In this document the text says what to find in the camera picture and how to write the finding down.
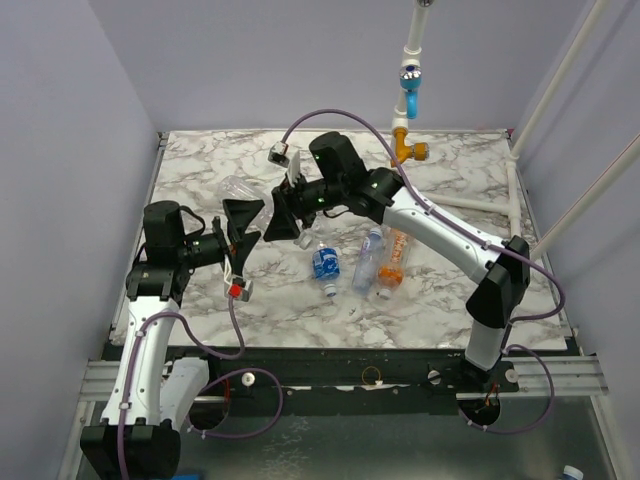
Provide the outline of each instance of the gray floor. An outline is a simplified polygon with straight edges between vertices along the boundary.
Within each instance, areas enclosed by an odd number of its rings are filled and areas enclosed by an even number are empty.
[[[499,425],[523,425],[545,404],[504,401]],[[249,431],[264,421],[231,418],[226,430]],[[544,425],[517,436],[428,415],[283,417],[244,441],[185,432],[179,473],[199,473],[202,480],[552,480],[565,464],[580,468],[585,480],[615,478],[587,398],[558,401]],[[90,467],[82,470],[78,478],[96,478]]]

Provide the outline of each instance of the red object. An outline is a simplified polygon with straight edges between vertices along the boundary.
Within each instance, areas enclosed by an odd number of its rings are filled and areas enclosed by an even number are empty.
[[[233,298],[238,298],[240,295],[242,295],[242,287],[234,283],[229,289],[229,295],[231,295]]]

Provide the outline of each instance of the yellow ring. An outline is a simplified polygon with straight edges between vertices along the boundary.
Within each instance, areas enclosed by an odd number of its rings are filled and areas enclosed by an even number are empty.
[[[375,370],[376,372],[378,372],[378,379],[376,380],[376,382],[380,382],[380,381],[382,381],[382,372],[380,372],[380,369],[379,369],[378,367],[374,367],[373,365],[369,365],[367,368],[365,368],[365,369],[362,371],[362,376],[361,376],[361,378],[362,378],[362,383],[364,383],[365,385],[368,385],[368,386],[370,386],[370,387],[375,387],[375,386],[376,386],[376,384],[375,384],[375,383],[368,383],[368,382],[364,379],[364,374],[365,374],[365,373],[367,373],[367,372],[369,371],[369,369],[373,369],[373,370]]]

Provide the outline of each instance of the plastic bottle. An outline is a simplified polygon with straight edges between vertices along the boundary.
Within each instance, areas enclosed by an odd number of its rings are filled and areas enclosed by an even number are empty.
[[[394,228],[389,232],[387,246],[384,252],[382,266],[378,270],[378,295],[389,300],[391,294],[400,286],[404,279],[404,270],[409,258],[413,238]]]
[[[561,480],[582,480],[584,473],[571,465],[565,465]]]
[[[354,292],[366,296],[376,280],[378,267],[384,253],[384,239],[380,227],[373,227],[362,242],[360,256],[353,274],[351,288]]]
[[[320,242],[315,253],[311,257],[313,276],[322,287],[327,297],[335,297],[338,293],[336,280],[340,276],[338,254],[334,248]]]
[[[236,175],[229,175],[220,182],[218,186],[218,198],[222,200],[232,198],[234,200],[262,200],[264,208],[253,219],[252,225],[255,225],[263,234],[269,226],[271,217],[273,217],[273,198],[260,189],[254,187]],[[301,249],[306,250],[313,243],[315,238],[314,232],[322,229],[322,220],[316,218],[313,227],[300,232],[300,236],[293,241]]]

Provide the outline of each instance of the orange soda bottle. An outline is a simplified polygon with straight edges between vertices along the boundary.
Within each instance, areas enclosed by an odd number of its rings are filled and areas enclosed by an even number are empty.
[[[380,298],[389,300],[391,294],[402,283],[412,243],[413,238],[406,233],[395,228],[389,231],[382,266],[378,270],[378,284],[381,287],[378,291]]]

